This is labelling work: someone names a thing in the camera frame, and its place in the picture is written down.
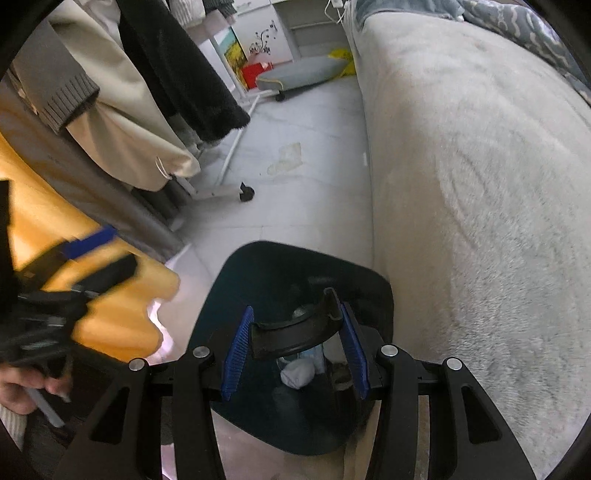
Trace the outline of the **person's left hand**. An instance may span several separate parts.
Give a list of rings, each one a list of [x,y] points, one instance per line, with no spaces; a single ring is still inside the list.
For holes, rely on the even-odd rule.
[[[28,415],[37,409],[28,389],[46,390],[51,395],[65,398],[72,388],[72,376],[66,373],[60,378],[46,377],[34,368],[1,364],[1,405],[19,415]]]

